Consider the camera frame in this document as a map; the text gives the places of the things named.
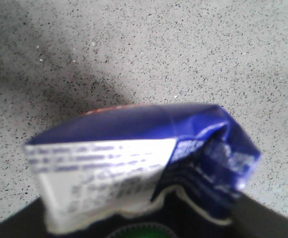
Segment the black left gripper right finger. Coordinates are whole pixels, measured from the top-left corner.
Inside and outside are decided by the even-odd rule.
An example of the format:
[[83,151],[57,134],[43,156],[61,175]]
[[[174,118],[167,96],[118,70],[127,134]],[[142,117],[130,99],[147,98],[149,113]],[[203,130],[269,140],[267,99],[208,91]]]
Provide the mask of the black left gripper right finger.
[[242,194],[232,209],[231,238],[288,238],[288,218]]

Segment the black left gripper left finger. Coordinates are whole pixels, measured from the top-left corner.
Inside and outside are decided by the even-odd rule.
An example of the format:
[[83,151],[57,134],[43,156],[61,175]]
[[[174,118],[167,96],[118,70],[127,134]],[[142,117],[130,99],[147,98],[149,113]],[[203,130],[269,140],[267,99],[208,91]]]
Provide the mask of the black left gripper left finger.
[[0,222],[0,238],[48,238],[44,205],[36,199],[16,214]]

